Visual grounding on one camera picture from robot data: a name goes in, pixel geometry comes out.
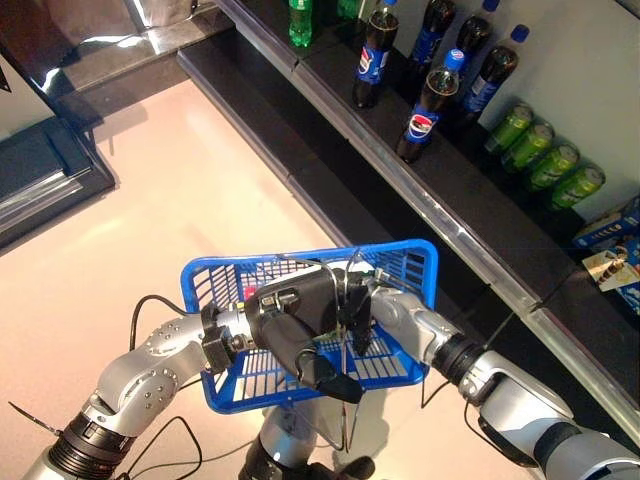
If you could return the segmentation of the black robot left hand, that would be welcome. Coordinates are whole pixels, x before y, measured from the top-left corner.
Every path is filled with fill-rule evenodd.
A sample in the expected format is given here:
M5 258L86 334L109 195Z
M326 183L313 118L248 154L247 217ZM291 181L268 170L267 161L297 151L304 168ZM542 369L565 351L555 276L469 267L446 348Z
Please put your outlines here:
M338 327L351 332L354 351L362 355L372 336L369 285L344 289L344 269L299 270L291 278L264 285L245 303L255 345L268 349L299 383L324 395L360 402L358 381L340 372L318 353L314 339Z

